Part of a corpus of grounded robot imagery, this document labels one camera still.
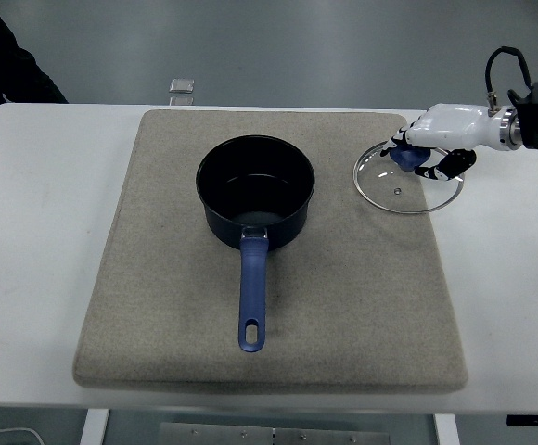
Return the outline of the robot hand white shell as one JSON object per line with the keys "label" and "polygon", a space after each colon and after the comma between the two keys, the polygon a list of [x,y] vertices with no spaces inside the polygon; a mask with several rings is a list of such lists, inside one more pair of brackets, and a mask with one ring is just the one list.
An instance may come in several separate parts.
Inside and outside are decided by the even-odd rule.
{"label": "robot hand white shell", "polygon": [[484,106],[437,104],[402,127],[382,147],[402,170],[435,181],[449,181],[474,165],[477,146],[498,151],[518,148],[510,136],[512,108],[491,112]]}

